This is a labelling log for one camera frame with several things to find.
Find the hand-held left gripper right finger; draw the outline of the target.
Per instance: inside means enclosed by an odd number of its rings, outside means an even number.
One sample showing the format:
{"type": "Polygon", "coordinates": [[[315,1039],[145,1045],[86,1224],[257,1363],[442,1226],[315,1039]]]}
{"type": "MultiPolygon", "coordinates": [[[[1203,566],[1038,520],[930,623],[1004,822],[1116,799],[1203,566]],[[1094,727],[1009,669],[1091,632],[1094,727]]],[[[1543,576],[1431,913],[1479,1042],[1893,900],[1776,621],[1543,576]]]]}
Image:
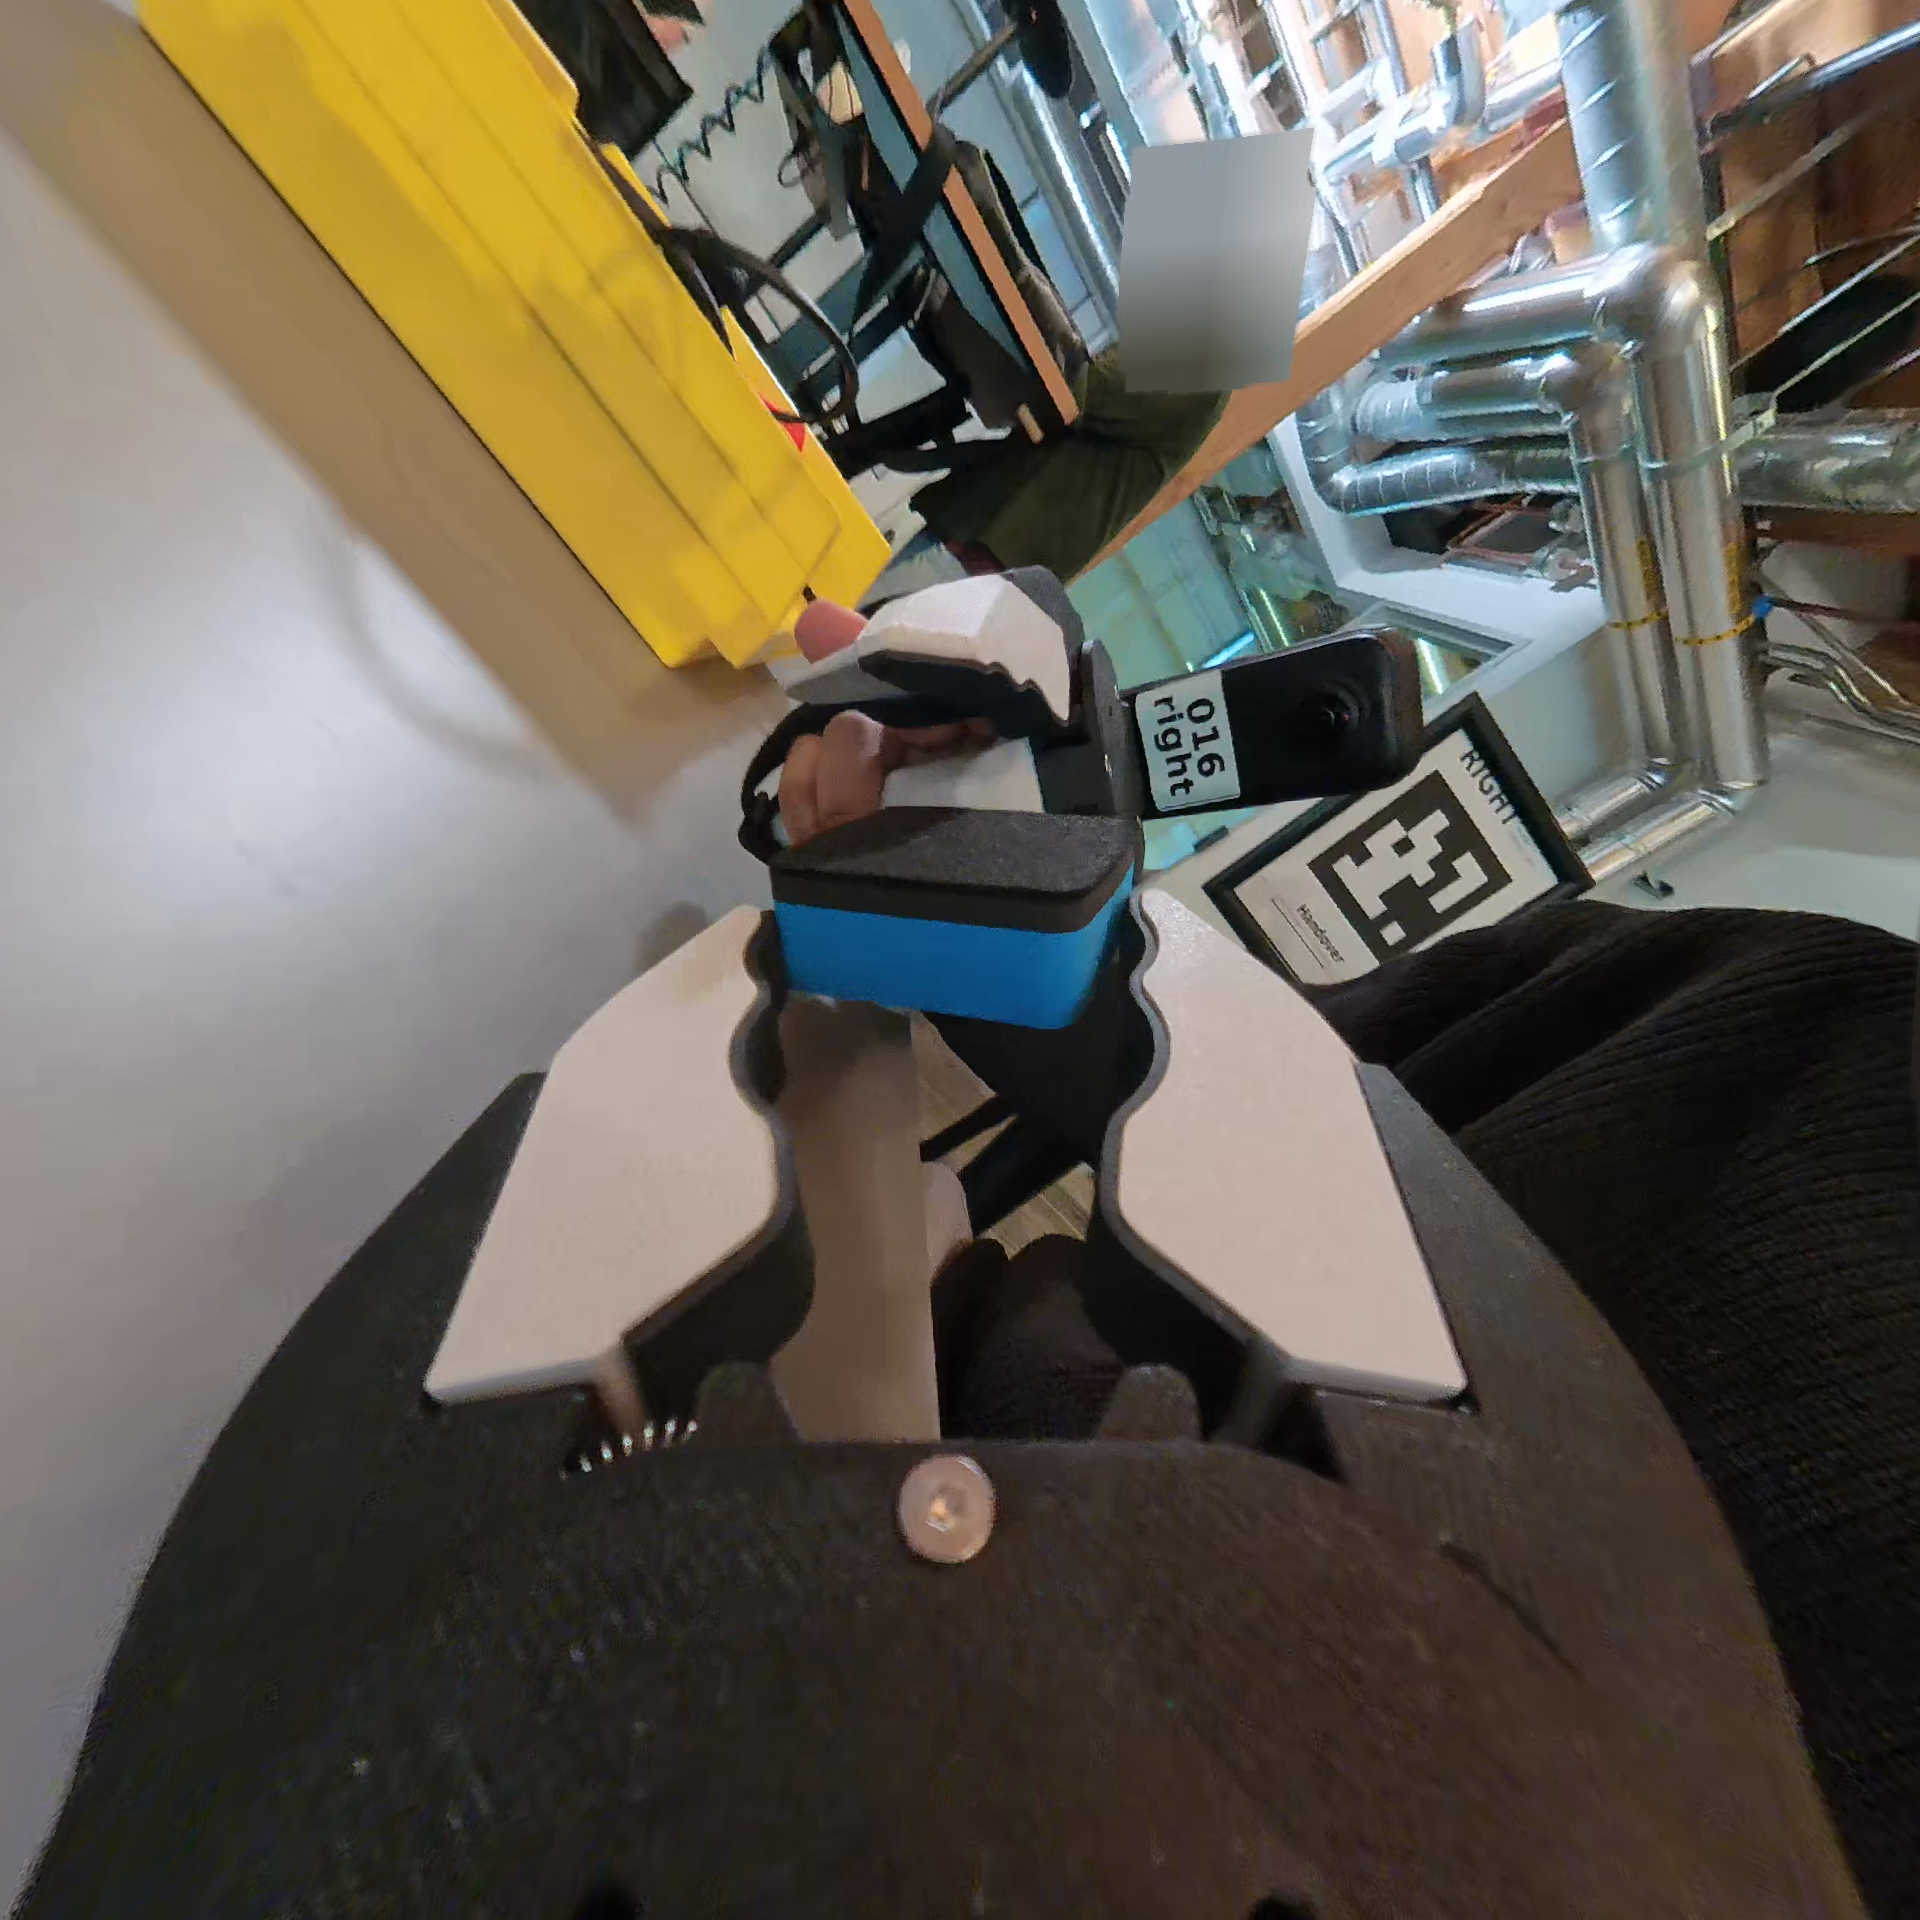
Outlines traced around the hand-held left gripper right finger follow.
{"type": "Polygon", "coordinates": [[[1097,1217],[1234,1344],[1213,1438],[1262,1444],[1303,1391],[1457,1412],[1468,1374],[1352,1049],[1170,890],[1132,921],[1149,1051],[1097,1217]]]}

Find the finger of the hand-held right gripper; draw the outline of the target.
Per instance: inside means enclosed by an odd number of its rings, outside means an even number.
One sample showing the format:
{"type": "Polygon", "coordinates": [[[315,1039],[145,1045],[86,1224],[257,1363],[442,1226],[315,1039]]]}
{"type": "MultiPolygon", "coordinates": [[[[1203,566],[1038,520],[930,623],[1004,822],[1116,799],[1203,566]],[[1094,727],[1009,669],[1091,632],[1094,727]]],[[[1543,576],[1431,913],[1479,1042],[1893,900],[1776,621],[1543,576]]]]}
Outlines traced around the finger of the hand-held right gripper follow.
{"type": "Polygon", "coordinates": [[[1083,623],[1057,577],[975,576],[888,602],[782,693],[895,730],[984,724],[996,738],[1056,738],[1081,715],[1081,651],[1083,623]]]}
{"type": "Polygon", "coordinates": [[[1034,750],[1022,738],[908,744],[886,775],[886,809],[1045,813],[1034,750]]]}

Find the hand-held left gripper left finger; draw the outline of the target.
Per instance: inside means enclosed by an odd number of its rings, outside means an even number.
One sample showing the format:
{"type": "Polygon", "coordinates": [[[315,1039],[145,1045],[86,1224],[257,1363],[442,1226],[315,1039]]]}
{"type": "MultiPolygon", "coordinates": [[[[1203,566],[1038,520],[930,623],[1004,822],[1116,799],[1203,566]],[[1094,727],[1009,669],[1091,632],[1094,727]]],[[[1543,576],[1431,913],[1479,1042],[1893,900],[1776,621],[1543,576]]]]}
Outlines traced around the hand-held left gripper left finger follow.
{"type": "Polygon", "coordinates": [[[425,1374],[434,1404],[588,1388],[613,1429],[664,1429],[801,1330],[782,995],[770,919],[742,906],[562,1045],[425,1374]]]}

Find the blue and black sponge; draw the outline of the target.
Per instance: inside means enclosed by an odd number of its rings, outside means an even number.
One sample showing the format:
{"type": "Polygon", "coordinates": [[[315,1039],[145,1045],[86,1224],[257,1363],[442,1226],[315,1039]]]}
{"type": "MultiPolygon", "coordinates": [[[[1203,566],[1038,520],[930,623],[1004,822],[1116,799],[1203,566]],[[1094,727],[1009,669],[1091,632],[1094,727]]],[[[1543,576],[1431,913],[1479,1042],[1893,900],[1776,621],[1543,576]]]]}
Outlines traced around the blue and black sponge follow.
{"type": "Polygon", "coordinates": [[[1106,966],[1140,857],[1132,817],[886,806],[770,860],[788,984],[1062,1031],[1106,966]]]}

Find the person's right hand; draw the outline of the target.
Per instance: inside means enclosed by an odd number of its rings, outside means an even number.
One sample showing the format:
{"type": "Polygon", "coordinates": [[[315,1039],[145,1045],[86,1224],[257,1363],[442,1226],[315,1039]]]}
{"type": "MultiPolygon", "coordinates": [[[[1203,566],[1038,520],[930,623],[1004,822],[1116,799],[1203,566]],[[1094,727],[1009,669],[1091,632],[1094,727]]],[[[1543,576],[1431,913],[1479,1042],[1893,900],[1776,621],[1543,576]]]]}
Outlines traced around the person's right hand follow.
{"type": "Polygon", "coordinates": [[[981,719],[886,727],[854,710],[838,713],[821,734],[801,736],[788,750],[776,787],[784,842],[796,847],[871,817],[883,803],[886,779],[901,769],[981,753],[992,744],[996,734],[981,719]]]}

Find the framed tag sign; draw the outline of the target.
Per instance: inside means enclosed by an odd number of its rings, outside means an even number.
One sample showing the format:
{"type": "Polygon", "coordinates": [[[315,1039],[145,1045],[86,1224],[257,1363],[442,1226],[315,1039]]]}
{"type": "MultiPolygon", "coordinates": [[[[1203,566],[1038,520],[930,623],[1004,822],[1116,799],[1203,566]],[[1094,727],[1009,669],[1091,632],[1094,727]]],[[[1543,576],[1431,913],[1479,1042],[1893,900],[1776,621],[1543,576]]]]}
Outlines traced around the framed tag sign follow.
{"type": "Polygon", "coordinates": [[[1350,984],[1591,873],[1486,701],[1427,724],[1394,785],[1308,809],[1203,886],[1232,935],[1300,987],[1350,984]]]}

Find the black desk wooden edge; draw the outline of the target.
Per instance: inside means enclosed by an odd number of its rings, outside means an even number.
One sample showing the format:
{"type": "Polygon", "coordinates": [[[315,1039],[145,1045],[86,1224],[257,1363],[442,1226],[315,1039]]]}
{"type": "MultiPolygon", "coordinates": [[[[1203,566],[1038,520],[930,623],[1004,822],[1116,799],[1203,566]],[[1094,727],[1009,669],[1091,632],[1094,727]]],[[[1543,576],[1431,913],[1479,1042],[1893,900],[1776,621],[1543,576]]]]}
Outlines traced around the black desk wooden edge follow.
{"type": "Polygon", "coordinates": [[[1046,445],[1080,421],[1087,350],[996,163],[914,90],[875,4],[803,4],[790,72],[796,146],[819,161],[821,211],[859,239],[846,308],[865,357],[908,333],[933,396],[838,432],[844,472],[922,472],[977,423],[1046,445]]]}

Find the wooden ceiling beam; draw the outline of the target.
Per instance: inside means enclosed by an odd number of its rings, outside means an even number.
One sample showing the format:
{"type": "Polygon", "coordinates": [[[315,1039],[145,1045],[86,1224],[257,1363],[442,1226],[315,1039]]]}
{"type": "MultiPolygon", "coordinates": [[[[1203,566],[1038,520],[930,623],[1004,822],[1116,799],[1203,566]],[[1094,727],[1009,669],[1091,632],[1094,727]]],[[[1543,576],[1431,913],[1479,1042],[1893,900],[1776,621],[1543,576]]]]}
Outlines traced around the wooden ceiling beam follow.
{"type": "Polygon", "coordinates": [[[1481,168],[1435,218],[1300,321],[1289,374],[1232,393],[1198,451],[1083,565],[1083,572],[1115,559],[1130,540],[1214,481],[1305,402],[1343,380],[1425,309],[1461,293],[1523,234],[1539,230],[1548,214],[1569,205],[1578,188],[1571,131],[1564,116],[1553,116],[1536,138],[1500,166],[1481,168]]]}

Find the silver ventilation ducts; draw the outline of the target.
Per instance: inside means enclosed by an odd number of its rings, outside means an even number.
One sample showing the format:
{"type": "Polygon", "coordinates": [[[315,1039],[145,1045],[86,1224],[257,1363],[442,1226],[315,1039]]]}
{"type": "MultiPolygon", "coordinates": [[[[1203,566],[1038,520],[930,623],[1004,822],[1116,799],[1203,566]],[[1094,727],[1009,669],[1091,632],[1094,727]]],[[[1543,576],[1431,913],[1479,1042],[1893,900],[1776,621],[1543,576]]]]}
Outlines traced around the silver ventilation ducts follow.
{"type": "Polygon", "coordinates": [[[1761,614],[1739,479],[1817,504],[1812,454],[1740,439],[1687,64],[1671,4],[1551,20],[1591,254],[1452,295],[1305,402],[1308,484],[1336,517],[1571,493],[1629,667],[1640,760],[1555,806],[1607,886],[1733,824],[1768,779],[1761,614]]]}

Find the yellow storage bin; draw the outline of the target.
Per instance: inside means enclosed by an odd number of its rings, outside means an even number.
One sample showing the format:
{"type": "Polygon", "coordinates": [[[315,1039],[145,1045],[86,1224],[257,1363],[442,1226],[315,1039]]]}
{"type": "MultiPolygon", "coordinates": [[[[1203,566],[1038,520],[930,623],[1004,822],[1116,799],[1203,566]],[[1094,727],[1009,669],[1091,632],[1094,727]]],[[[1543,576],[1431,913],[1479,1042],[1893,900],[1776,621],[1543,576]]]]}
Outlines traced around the yellow storage bin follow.
{"type": "Polygon", "coordinates": [[[872,589],[875,519],[513,4],[134,15],[664,667],[872,589]]]}

